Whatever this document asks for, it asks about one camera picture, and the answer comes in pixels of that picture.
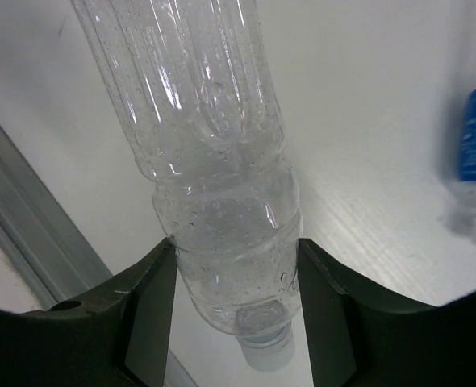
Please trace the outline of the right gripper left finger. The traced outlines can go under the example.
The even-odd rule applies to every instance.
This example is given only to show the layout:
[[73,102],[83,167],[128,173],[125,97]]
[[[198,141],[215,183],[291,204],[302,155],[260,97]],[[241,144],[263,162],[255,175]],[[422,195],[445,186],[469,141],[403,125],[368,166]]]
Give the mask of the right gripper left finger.
[[176,277],[175,249],[163,239],[50,310],[0,310],[0,386],[162,386]]

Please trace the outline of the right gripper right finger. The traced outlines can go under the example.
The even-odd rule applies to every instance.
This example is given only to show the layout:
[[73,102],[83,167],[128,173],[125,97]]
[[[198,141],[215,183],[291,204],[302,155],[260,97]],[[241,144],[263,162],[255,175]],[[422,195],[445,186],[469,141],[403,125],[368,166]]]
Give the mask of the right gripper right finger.
[[316,386],[476,386],[476,291],[443,306],[396,293],[310,239],[298,278]]

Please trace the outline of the clear bottle diagonal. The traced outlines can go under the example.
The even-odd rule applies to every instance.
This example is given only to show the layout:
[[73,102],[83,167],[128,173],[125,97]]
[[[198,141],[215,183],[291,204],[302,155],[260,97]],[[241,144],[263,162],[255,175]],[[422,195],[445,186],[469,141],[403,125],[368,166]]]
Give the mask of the clear bottle diagonal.
[[294,355],[299,186],[254,1],[76,1],[200,316],[251,368]]

